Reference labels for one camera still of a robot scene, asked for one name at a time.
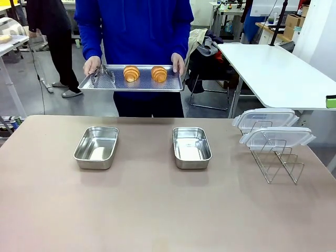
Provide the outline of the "person's left hand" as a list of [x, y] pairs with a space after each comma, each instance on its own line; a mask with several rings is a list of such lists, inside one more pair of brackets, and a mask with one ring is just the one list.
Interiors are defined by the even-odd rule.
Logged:
[[185, 68], [184, 59], [182, 58], [180, 54], [174, 52], [171, 55], [171, 61], [172, 61], [173, 71], [175, 73], [179, 73], [179, 75], [181, 76]]

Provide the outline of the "person's right hand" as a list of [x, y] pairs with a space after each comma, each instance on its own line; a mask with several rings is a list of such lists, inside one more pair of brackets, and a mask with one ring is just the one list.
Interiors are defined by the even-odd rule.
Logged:
[[98, 56], [89, 57], [83, 66], [85, 76], [94, 73], [97, 70], [97, 68], [100, 67], [100, 65], [101, 65], [100, 57]]

